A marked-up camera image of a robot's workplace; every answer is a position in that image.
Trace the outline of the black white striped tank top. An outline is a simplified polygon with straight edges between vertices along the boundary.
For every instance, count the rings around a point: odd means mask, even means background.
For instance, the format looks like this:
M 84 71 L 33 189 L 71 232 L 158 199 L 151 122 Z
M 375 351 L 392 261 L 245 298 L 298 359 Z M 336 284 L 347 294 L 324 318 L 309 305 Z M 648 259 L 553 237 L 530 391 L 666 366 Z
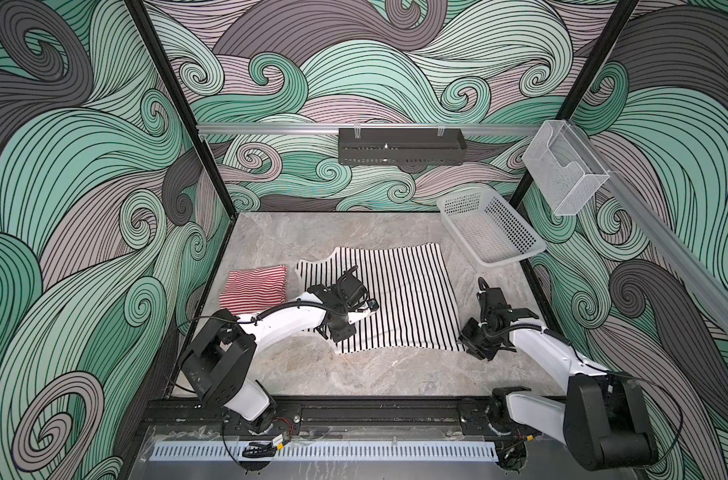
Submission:
M 355 335 L 335 346 L 338 354 L 396 347 L 464 350 L 458 342 L 457 300 L 439 244 L 337 247 L 323 260 L 298 261 L 295 271 L 306 290 L 332 285 L 353 266 L 379 310 L 356 325 Z

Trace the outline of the red white striped tank top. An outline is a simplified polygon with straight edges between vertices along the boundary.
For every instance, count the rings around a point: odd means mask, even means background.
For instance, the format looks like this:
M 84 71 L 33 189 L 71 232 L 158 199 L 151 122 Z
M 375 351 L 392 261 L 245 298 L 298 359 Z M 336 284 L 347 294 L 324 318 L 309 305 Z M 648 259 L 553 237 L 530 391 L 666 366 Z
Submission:
M 259 313 L 286 300 L 287 267 L 234 270 L 228 274 L 219 306 L 233 315 Z

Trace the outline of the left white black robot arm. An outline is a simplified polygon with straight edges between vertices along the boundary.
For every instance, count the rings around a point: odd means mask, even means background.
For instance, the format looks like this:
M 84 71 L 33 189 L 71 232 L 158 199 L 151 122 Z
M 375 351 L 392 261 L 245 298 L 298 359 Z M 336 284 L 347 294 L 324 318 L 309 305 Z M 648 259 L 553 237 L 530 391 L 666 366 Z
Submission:
M 260 313 L 238 316 L 221 309 L 209 316 L 177 361 L 202 406 L 238 414 L 254 433 L 268 430 L 277 406 L 259 382 L 248 378 L 254 356 L 304 330 L 336 344 L 353 337 L 357 324 L 380 310 L 356 271 L 351 267 L 332 285 L 313 285 Z

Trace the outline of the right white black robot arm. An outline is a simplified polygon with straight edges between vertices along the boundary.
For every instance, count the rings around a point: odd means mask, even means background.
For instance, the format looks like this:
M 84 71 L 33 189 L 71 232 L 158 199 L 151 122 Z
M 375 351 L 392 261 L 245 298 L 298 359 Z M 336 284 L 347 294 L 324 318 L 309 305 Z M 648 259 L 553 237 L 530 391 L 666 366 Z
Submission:
M 504 293 L 479 279 L 478 317 L 469 319 L 459 341 L 479 360 L 501 351 L 522 352 L 559 386 L 548 397 L 528 387 L 494 389 L 485 416 L 494 432 L 512 437 L 498 457 L 506 462 L 537 434 L 564 445 L 588 471 L 651 466 L 660 458 L 639 379 L 590 360 L 531 310 L 514 308 Z

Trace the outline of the white plastic laundry basket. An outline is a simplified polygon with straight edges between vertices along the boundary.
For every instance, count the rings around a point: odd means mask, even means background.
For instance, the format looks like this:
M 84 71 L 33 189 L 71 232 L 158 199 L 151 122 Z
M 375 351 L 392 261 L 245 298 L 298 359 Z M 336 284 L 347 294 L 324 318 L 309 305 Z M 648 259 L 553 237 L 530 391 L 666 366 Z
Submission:
M 442 224 L 470 262 L 497 268 L 543 253 L 546 242 L 491 187 L 453 192 L 437 200 Z

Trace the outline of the clear plastic wall bin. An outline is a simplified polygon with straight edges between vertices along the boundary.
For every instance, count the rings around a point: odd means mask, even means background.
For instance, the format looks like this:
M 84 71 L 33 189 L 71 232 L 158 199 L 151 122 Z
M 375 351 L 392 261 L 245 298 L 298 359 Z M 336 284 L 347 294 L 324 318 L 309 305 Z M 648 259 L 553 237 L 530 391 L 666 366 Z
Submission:
M 555 216 L 577 215 L 609 179 L 589 137 L 566 120 L 544 121 L 523 161 Z

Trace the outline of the black wall mounted tray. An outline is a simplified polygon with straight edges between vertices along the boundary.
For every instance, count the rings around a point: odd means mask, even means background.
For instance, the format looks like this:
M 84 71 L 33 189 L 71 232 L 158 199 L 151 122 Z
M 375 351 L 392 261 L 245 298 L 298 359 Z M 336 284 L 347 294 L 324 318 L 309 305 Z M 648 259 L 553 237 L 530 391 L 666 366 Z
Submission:
M 337 140 L 338 160 L 348 166 L 454 166 L 468 151 L 462 131 L 446 127 L 341 128 Z

